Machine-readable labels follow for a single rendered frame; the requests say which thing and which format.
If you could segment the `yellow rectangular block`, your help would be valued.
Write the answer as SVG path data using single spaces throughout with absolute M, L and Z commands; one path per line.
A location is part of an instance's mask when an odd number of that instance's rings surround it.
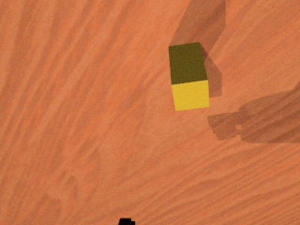
M 200 42 L 169 46 L 176 111 L 209 107 L 208 79 Z

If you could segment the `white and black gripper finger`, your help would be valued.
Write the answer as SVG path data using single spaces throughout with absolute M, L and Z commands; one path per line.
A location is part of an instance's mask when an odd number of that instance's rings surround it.
M 118 225 L 135 225 L 135 221 L 131 221 L 131 218 L 120 218 Z

